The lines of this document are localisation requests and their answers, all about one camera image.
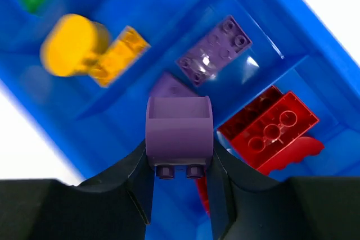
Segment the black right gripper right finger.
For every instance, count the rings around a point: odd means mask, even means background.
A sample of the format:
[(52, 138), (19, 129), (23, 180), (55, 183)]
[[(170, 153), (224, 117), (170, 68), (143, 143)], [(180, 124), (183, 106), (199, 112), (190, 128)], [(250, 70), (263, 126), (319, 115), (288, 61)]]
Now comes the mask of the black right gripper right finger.
[(215, 146), (206, 172), (214, 239), (358, 239), (357, 177), (267, 177)]

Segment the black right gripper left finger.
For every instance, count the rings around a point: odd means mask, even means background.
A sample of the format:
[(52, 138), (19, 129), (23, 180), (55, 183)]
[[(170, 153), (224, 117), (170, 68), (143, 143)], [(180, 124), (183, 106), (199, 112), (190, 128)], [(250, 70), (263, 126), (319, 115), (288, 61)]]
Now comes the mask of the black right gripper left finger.
[(77, 186), (56, 179), (1, 181), (2, 239), (144, 239), (154, 172), (146, 146)]

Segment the red rectangular duplo brick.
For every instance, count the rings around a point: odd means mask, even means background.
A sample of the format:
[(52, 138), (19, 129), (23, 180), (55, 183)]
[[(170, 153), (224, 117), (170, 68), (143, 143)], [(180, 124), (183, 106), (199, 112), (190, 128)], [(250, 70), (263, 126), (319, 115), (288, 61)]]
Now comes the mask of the red rectangular duplo brick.
[(287, 146), (319, 122), (292, 91), (269, 87), (219, 127), (242, 159), (254, 168), (266, 149)]

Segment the purple rounded brick cluster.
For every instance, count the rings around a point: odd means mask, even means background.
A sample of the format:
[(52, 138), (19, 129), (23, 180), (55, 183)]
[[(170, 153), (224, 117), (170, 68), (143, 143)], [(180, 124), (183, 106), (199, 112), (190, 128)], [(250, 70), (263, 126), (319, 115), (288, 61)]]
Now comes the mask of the purple rounded brick cluster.
[(214, 150), (210, 98), (150, 97), (146, 112), (146, 154), (160, 179), (174, 179), (177, 167), (186, 178), (200, 179)]

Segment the yellow black striped brick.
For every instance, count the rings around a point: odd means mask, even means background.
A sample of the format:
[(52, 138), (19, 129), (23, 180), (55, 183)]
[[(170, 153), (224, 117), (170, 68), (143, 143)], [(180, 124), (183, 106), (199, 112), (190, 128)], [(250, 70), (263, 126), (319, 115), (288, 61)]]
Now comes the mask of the yellow black striped brick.
[(149, 48), (136, 29), (126, 26), (90, 69), (89, 75), (99, 86), (106, 88)]

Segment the yellow rounded duplo brick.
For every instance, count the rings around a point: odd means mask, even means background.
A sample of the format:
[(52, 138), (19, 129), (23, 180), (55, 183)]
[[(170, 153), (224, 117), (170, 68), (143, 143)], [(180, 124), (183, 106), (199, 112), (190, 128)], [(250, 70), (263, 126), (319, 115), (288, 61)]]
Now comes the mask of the yellow rounded duplo brick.
[(40, 47), (43, 67), (52, 75), (70, 77), (87, 74), (110, 45), (104, 25), (84, 16), (62, 16)]

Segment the red half-round brick cluster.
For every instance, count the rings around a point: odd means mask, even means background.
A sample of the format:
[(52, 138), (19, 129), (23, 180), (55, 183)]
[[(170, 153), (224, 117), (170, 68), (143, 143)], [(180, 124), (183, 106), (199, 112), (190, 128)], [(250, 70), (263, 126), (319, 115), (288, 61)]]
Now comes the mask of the red half-round brick cluster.
[(254, 168), (268, 175), (274, 170), (284, 169), (289, 164), (300, 163), (307, 156), (316, 156), (324, 148), (325, 145), (318, 139), (302, 136), (287, 146), (279, 145), (266, 149)]

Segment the red rounded duplo brick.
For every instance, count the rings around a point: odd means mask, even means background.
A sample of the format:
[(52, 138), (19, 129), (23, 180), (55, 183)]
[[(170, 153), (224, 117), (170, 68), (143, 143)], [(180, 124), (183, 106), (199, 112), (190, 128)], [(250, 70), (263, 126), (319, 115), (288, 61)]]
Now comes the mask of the red rounded duplo brick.
[(204, 210), (208, 215), (210, 215), (210, 204), (209, 204), (206, 177), (204, 176), (200, 179), (196, 179), (195, 184), (199, 193), (199, 197), (201, 199), (201, 203), (204, 207)]

